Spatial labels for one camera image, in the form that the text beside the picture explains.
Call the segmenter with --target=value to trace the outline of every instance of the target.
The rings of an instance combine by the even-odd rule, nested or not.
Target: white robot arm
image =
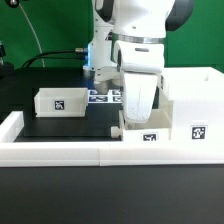
[[[164,68],[166,30],[180,27],[192,9],[193,0],[96,0],[96,12],[114,25],[112,60],[123,80],[126,122],[148,121],[157,74]]]

